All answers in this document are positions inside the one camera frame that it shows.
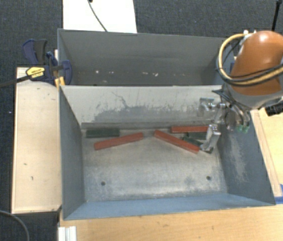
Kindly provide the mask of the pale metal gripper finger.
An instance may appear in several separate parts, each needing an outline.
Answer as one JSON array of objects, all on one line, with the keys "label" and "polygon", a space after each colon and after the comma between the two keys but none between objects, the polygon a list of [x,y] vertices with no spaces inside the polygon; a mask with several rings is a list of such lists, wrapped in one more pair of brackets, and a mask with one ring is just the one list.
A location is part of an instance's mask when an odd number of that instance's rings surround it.
[{"label": "pale metal gripper finger", "polygon": [[217,108],[217,103],[213,98],[200,98],[199,105],[197,108],[198,117],[208,117],[212,115]]},{"label": "pale metal gripper finger", "polygon": [[217,124],[209,125],[206,134],[205,142],[200,146],[202,151],[211,152],[217,145],[217,142],[221,136],[219,126]]}]

